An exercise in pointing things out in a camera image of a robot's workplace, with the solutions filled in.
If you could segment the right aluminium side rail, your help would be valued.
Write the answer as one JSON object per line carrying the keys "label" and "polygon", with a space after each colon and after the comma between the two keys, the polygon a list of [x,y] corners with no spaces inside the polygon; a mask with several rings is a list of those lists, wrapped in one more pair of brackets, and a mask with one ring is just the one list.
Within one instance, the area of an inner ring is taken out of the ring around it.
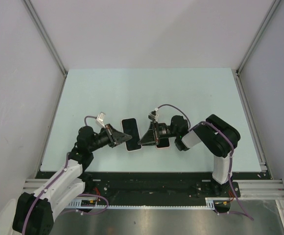
{"label": "right aluminium side rail", "polygon": [[263,150],[260,138],[259,138],[258,130],[257,130],[255,122],[254,122],[254,118],[253,118],[253,115],[252,115],[252,112],[251,112],[251,108],[250,108],[245,90],[244,90],[243,85],[242,85],[241,78],[235,70],[232,70],[232,73],[233,73],[233,77],[234,77],[234,80],[235,80],[235,83],[236,83],[236,87],[237,87],[237,90],[238,90],[238,93],[239,93],[239,96],[240,96],[240,100],[241,100],[243,109],[244,109],[244,112],[245,112],[245,116],[246,116],[246,119],[247,119],[247,123],[248,123],[248,126],[249,126],[251,137],[252,137],[252,140],[253,140],[253,143],[254,143],[254,146],[255,146],[255,150],[256,150],[256,153],[257,153],[257,156],[258,156],[258,159],[259,159],[261,171],[262,172],[267,172],[267,171],[269,172],[269,167],[268,167],[268,164],[267,164],[265,153],[264,153],[264,150]]}

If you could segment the left aluminium corner post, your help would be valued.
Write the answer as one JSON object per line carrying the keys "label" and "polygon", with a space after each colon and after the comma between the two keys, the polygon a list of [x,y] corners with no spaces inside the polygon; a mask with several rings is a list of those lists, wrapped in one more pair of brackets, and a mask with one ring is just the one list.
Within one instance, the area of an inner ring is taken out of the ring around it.
{"label": "left aluminium corner post", "polygon": [[52,58],[54,59],[58,69],[60,70],[61,74],[66,78],[68,71],[64,66],[64,63],[62,62],[59,53],[57,51],[57,49],[55,48],[37,10],[35,9],[32,1],[30,0],[22,0],[22,3],[26,9],[26,11],[28,12],[32,22],[34,23],[38,33],[40,34],[43,42],[45,43],[48,51],[50,52]]}

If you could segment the aluminium frame front rail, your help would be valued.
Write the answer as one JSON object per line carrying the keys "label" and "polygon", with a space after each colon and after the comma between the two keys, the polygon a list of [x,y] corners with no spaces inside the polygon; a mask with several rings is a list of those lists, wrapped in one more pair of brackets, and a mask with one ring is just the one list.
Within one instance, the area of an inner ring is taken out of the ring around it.
{"label": "aluminium frame front rail", "polygon": [[[26,179],[23,192],[31,193],[47,182],[46,179]],[[242,200],[284,200],[282,180],[234,180]]]}

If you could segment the right aluminium corner post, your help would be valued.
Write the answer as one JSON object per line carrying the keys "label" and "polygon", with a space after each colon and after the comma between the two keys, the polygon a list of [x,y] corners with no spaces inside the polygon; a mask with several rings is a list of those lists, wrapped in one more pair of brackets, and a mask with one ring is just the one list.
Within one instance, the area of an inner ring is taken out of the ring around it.
{"label": "right aluminium corner post", "polygon": [[279,7],[282,5],[283,0],[274,0],[272,1],[267,13],[265,14],[262,22],[260,23],[259,28],[257,29],[255,36],[253,37],[245,55],[243,56],[241,62],[239,63],[236,74],[237,76],[240,76],[242,73],[244,67],[246,66],[247,62],[251,58],[252,54],[254,53],[256,47],[260,43],[262,37],[264,36],[266,30],[268,29],[269,24],[273,20],[275,14],[279,10]]}

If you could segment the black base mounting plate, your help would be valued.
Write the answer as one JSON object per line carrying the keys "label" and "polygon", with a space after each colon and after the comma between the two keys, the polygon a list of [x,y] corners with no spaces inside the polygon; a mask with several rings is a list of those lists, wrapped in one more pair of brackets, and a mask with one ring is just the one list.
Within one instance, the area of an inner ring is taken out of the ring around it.
{"label": "black base mounting plate", "polygon": [[110,206],[202,206],[207,197],[228,198],[232,191],[240,196],[234,180],[269,180],[267,172],[233,173],[232,183],[217,186],[210,172],[145,173],[86,172],[86,193],[100,192]]}

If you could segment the aluminium corner post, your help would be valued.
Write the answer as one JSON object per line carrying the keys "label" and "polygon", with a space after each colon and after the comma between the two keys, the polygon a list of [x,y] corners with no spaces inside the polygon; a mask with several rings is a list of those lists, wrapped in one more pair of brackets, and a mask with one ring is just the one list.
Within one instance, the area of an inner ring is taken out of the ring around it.
{"label": "aluminium corner post", "polygon": [[26,9],[26,11],[28,12],[32,22],[34,23],[38,33],[40,34],[43,42],[45,43],[48,51],[50,52],[52,58],[54,59],[58,69],[60,70],[61,74],[66,78],[68,71],[64,66],[64,63],[62,62],[59,53],[57,51],[57,49],[55,48],[37,10],[35,9],[32,1],[30,0],[22,0],[22,3]]}
{"label": "aluminium corner post", "polygon": [[282,5],[283,0],[274,0],[272,1],[267,13],[265,14],[262,22],[260,23],[259,28],[257,29],[255,36],[253,37],[245,55],[243,56],[241,62],[239,63],[236,74],[237,76],[240,76],[242,73],[244,67],[246,66],[247,62],[251,58],[252,54],[254,53],[256,47],[260,43],[262,37],[264,36],[266,30],[268,29],[269,24],[273,20],[275,14],[279,10],[279,7]]}

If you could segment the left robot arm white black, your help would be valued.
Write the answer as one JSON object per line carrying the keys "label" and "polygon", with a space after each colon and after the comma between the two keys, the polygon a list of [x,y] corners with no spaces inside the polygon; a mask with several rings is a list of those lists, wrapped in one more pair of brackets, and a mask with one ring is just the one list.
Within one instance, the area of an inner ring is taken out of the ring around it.
{"label": "left robot arm white black", "polygon": [[56,218],[74,198],[93,192],[93,183],[82,179],[94,159],[93,152],[105,146],[116,147],[131,138],[110,124],[99,133],[90,126],[81,127],[65,164],[33,193],[20,195],[12,229],[23,235],[48,235]]}

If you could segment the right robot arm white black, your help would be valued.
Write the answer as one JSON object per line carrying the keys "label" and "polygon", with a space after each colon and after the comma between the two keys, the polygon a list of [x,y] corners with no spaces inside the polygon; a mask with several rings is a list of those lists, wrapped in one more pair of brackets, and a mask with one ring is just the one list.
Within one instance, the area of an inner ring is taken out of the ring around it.
{"label": "right robot arm white black", "polygon": [[138,141],[142,146],[158,146],[162,141],[175,138],[175,146],[179,151],[188,151],[199,143],[203,143],[213,154],[214,182],[212,193],[223,196],[229,190],[227,182],[232,177],[233,154],[240,141],[240,133],[227,122],[212,114],[194,127],[189,126],[183,116],[175,115],[170,125],[157,122],[151,115],[147,132]]}

